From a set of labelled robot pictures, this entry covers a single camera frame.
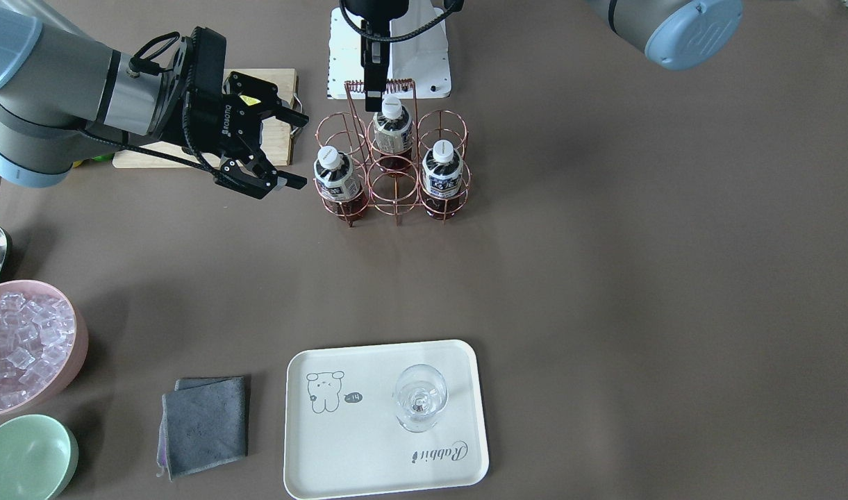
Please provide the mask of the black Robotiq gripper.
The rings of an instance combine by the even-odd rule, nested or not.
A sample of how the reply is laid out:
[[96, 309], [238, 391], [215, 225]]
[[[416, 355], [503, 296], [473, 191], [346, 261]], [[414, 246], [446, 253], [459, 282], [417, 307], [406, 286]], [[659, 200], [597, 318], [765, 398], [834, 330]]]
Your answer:
[[274, 190], [306, 187], [306, 178], [278, 170], [262, 151], [265, 120], [293, 128], [309, 123], [278, 95], [276, 83], [239, 71], [226, 75], [226, 38], [202, 26], [183, 38], [171, 63], [176, 88], [169, 92], [163, 142], [192, 156], [218, 156], [214, 183], [242, 195], [264, 199]]

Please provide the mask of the second gripper black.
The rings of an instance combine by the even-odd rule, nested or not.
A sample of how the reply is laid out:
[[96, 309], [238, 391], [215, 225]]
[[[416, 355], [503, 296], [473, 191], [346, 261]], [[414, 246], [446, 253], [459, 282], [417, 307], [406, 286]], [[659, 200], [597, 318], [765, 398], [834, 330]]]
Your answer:
[[383, 94], [388, 89], [391, 44], [417, 37], [437, 26], [452, 13], [462, 10], [462, 1], [444, 1], [444, 12], [414, 31], [393, 37], [391, 21], [407, 14], [408, 1], [341, 1], [340, 12], [350, 28], [360, 36], [360, 63], [364, 70], [365, 108], [382, 111]]

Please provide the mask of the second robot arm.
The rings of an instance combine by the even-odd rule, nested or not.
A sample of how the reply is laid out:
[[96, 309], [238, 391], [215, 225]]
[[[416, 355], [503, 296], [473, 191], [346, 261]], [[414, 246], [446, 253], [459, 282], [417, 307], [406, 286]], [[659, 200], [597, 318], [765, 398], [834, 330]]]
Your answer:
[[[442, 13], [408, 33], [392, 35], [391, 23], [410, 10], [408, 1], [340, 1], [339, 13], [360, 36], [365, 107], [380, 112], [388, 91], [391, 44], [418, 37], [459, 13], [463, 1], [444, 1]], [[696, 67], [713, 57], [735, 34], [741, 1], [589, 1], [612, 32], [668, 70]]]

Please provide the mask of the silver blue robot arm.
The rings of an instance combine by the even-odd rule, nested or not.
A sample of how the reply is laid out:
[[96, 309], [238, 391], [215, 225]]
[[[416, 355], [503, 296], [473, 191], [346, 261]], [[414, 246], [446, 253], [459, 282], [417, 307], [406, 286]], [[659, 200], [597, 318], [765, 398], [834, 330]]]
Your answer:
[[255, 199], [306, 178], [262, 149], [264, 122], [308, 117], [275, 83], [226, 73], [226, 38], [198, 26], [122, 53], [42, 1], [0, 1], [0, 177], [32, 188], [78, 161], [134, 151], [188, 165]]

